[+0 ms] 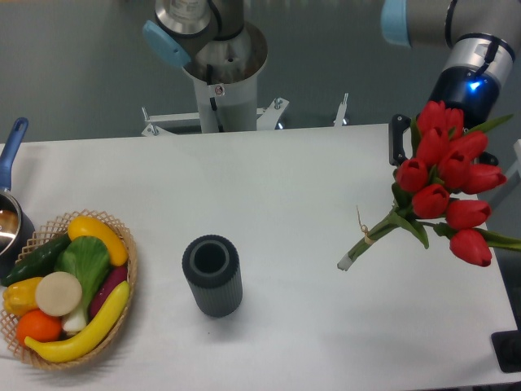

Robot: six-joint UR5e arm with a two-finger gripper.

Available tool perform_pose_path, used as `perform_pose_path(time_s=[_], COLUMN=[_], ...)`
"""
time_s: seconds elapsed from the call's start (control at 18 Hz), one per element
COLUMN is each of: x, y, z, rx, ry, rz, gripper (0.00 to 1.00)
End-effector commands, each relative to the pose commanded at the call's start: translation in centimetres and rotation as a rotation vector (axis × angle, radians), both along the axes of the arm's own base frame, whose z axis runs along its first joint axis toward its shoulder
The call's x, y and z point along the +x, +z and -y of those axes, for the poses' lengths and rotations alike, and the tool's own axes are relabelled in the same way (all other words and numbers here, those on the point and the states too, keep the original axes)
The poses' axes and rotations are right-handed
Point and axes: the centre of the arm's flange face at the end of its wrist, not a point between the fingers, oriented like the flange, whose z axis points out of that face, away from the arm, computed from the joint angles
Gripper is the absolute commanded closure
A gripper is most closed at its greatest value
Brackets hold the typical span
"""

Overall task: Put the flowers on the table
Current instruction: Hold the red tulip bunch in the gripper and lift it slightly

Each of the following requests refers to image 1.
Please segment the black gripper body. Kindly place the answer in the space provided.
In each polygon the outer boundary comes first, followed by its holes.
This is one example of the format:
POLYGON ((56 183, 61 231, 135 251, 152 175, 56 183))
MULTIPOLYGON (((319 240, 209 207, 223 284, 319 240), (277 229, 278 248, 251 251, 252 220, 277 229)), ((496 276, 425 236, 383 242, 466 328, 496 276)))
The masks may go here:
POLYGON ((440 74, 429 100, 463 110, 464 126, 470 129, 488 119, 500 90, 499 83, 489 75, 458 66, 440 74))

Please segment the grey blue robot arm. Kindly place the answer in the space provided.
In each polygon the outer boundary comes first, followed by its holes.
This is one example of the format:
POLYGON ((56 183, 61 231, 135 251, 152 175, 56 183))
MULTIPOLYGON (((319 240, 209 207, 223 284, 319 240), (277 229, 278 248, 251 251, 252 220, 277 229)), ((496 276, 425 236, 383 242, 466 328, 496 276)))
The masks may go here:
MULTIPOLYGON (((459 108, 469 130, 490 130, 489 114, 520 49, 517 1, 387 1, 382 34, 394 45, 441 45, 449 59, 431 100, 459 108)), ((282 107, 257 111, 257 77, 267 42, 240 1, 158 1, 142 34, 165 63, 191 78, 205 133, 273 129, 282 107)))

